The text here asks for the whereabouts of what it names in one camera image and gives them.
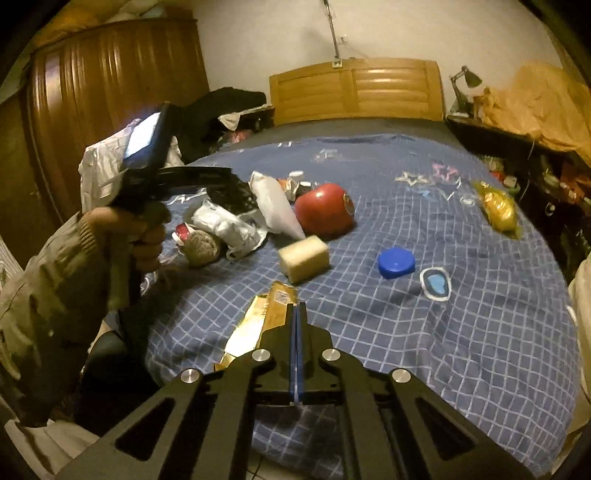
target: phone screen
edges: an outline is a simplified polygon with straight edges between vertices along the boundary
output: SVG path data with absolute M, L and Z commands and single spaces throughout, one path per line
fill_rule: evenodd
M 160 112 L 154 113 L 135 126 L 134 131 L 131 132 L 131 136 L 129 137 L 129 143 L 127 144 L 124 158 L 130 157 L 150 144 L 159 117 Z

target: black bag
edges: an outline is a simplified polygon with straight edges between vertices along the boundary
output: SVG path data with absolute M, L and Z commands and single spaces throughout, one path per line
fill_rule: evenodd
M 228 131 L 217 119 L 220 115 L 241 112 L 266 102 L 267 97 L 262 92 L 224 87 L 182 107 L 181 132 L 177 140 L 183 162 L 191 163 L 209 155 L 209 147 Z

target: desk lamp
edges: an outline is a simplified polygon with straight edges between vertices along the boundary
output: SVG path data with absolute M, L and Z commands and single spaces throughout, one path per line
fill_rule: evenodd
M 461 77 L 464 77 L 466 80 L 466 85 L 468 85 L 469 88 L 478 87 L 482 83 L 482 79 L 476 73 L 471 72 L 465 65 L 458 73 L 449 77 L 457 99 L 456 103 L 452 107 L 452 112 L 462 112 L 468 114 L 468 116 L 473 116 L 472 102 L 470 102 L 466 95 L 462 93 L 457 87 L 457 81 Z

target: blue bottle cap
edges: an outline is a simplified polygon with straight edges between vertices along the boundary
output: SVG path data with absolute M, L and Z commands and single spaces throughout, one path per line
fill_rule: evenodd
M 378 269 L 383 278 L 402 277 L 414 272 L 414 255 L 404 248 L 392 247 L 380 253 Z

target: wooden wardrobe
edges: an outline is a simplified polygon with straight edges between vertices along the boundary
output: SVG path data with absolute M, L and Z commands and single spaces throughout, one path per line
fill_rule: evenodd
M 24 88 L 0 105 L 0 235 L 17 261 L 80 209 L 88 145 L 208 91 L 193 20 L 116 22 L 36 51 Z

